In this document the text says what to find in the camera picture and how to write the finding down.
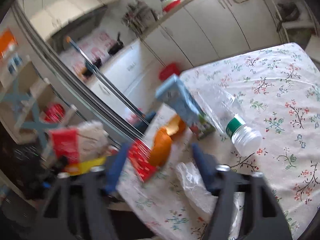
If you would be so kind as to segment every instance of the red packet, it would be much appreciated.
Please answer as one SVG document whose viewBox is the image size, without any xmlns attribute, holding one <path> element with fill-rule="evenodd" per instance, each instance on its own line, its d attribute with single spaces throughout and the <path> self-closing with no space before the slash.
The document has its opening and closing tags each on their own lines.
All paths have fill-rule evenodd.
<svg viewBox="0 0 320 240">
<path fill-rule="evenodd" d="M 152 166 L 148 161 L 150 151 L 139 139 L 136 139 L 129 149 L 129 159 L 142 182 L 145 182 L 157 172 L 157 168 Z"/>
<path fill-rule="evenodd" d="M 80 156 L 78 151 L 77 128 L 57 129 L 50 131 L 52 148 L 56 157 L 64 155 L 68 158 L 69 165 L 78 165 Z"/>
</svg>

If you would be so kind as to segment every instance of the orange sign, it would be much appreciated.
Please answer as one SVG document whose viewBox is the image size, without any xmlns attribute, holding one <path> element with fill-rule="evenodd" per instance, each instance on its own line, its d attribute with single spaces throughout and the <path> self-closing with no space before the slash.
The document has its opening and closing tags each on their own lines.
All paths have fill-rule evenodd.
<svg viewBox="0 0 320 240">
<path fill-rule="evenodd" d="M 10 52 L 14 51 L 18 43 L 12 32 L 7 29 L 0 36 L 0 60 L 4 59 Z"/>
</svg>

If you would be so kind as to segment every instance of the plastic water bottle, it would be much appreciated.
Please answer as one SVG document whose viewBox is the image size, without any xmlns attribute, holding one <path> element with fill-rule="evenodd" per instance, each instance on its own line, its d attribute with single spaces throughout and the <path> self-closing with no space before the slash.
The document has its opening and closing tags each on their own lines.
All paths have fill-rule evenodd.
<svg viewBox="0 0 320 240">
<path fill-rule="evenodd" d="M 228 135 L 242 156 L 248 156 L 259 149 L 261 133 L 245 121 L 239 101 L 217 85 L 200 88 L 192 95 L 208 121 L 222 135 Z"/>
</svg>

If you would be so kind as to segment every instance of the floral tablecloth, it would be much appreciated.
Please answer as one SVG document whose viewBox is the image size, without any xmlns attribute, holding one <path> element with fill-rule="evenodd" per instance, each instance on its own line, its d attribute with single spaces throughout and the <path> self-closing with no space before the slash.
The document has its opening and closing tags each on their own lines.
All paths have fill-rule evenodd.
<svg viewBox="0 0 320 240">
<path fill-rule="evenodd" d="M 320 72 L 311 59 L 289 43 L 190 69 L 181 79 L 190 90 L 219 84 L 239 100 L 247 120 L 262 133 L 262 147 L 241 157 L 230 139 L 218 133 L 199 144 L 235 171 L 262 171 L 297 239 L 320 204 Z M 149 147 L 157 129 L 173 115 L 161 107 L 145 136 Z M 194 140 L 187 130 L 174 142 L 164 168 L 147 183 L 140 183 L 128 160 L 120 177 L 119 193 L 163 239 L 199 239 L 206 226 L 174 172 L 177 163 L 192 161 L 189 144 Z"/>
</svg>

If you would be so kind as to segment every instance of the red object on cabinet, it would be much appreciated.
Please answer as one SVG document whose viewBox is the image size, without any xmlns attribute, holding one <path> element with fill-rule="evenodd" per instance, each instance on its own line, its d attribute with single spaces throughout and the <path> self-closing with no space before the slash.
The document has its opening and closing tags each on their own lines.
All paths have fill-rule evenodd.
<svg viewBox="0 0 320 240">
<path fill-rule="evenodd" d="M 159 79 L 161 81 L 165 81 L 171 75 L 176 74 L 177 76 L 179 76 L 180 73 L 181 71 L 179 70 L 177 63 L 173 62 L 165 66 L 164 69 L 159 73 Z"/>
<path fill-rule="evenodd" d="M 181 3 L 181 0 L 175 0 L 175 1 L 171 2 L 171 3 L 169 3 L 166 7 L 164 7 L 162 9 L 162 11 L 168 12 L 168 11 L 170 11 L 171 9 L 173 9 L 175 6 L 177 6 L 180 3 Z"/>
</svg>

